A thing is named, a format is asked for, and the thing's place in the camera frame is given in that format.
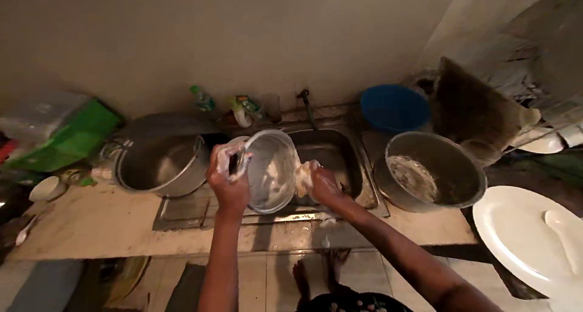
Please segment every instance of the person's left hand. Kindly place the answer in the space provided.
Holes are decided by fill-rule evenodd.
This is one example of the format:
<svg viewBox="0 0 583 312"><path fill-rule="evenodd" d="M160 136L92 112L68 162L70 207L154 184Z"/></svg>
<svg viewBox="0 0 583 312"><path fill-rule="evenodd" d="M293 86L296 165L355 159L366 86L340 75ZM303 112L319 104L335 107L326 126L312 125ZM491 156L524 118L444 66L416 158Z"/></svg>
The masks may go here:
<svg viewBox="0 0 583 312"><path fill-rule="evenodd" d="M242 172L229 175L230 157L240 152L243 145L244 142L216 145L210 154L210 166L206 171L206 179L219 201L218 213L236 219L243 217L251 196L247 178L251 153L246 153L243 158Z"/></svg>

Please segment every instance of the plastic spoon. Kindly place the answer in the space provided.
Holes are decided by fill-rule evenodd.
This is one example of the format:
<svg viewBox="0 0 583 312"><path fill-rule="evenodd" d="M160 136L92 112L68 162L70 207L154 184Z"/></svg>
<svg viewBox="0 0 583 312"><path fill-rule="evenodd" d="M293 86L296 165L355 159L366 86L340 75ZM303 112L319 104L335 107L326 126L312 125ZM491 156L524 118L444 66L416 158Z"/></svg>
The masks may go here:
<svg viewBox="0 0 583 312"><path fill-rule="evenodd" d="M38 217L39 217L38 215L35 215L32 219L30 219L29 224L26 225L26 227L18 233L18 236L16 236L16 242L15 242L16 246L20 246L23 242L25 242L26 237L29 236L30 228L32 228L32 226L34 225L34 223L36 222Z"/></svg>

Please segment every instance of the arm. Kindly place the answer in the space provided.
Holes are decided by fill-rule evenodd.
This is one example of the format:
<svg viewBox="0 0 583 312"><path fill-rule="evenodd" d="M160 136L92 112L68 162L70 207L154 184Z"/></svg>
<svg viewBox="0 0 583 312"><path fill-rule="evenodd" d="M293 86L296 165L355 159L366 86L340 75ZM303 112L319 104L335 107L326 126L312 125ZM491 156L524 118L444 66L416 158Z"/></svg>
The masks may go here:
<svg viewBox="0 0 583 312"><path fill-rule="evenodd" d="M243 212L249 203L249 183L245 172L237 179L229 176L229 158L240 147L219 145L210 155L206 179L216 194L216 213L209 263L200 290L199 312L232 312L238 296L237 241ZM246 155L245 164L250 159Z"/></svg>
<svg viewBox="0 0 583 312"><path fill-rule="evenodd" d="M437 311L501 312L450 267L342 193L331 171L312 165L312 183L312 197L354 226Z"/></svg>

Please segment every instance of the hand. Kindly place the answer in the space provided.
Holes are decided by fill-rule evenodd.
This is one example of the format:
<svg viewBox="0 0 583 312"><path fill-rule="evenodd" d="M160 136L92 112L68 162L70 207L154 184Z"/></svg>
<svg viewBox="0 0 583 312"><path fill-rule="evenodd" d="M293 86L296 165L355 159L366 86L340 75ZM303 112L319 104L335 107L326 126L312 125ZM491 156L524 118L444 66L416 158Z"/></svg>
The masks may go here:
<svg viewBox="0 0 583 312"><path fill-rule="evenodd" d="M345 194L338 189L334 172L321 167L315 161L310 161L310 170L313 186L310 190L310 196L318 203L329 206L338 198L344 197Z"/></svg>
<svg viewBox="0 0 583 312"><path fill-rule="evenodd" d="M246 153L243 159L242 172L229 175L230 157L240 152L244 142L236 144L218 144L210 154L210 166L206 171L206 179L219 201L219 215L226 215L240 220L249 204L249 180L247 166L251 161L251 153Z"/></svg>

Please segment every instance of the blue plastic bowl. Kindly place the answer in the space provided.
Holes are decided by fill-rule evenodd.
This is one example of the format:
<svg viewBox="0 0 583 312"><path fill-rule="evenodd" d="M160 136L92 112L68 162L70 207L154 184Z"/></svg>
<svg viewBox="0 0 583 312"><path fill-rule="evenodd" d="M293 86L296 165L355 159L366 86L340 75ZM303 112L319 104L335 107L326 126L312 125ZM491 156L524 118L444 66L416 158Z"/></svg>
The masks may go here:
<svg viewBox="0 0 583 312"><path fill-rule="evenodd" d="M399 85L370 87L360 98L364 118L381 131L400 133L419 129L429 120L427 100Z"/></svg>

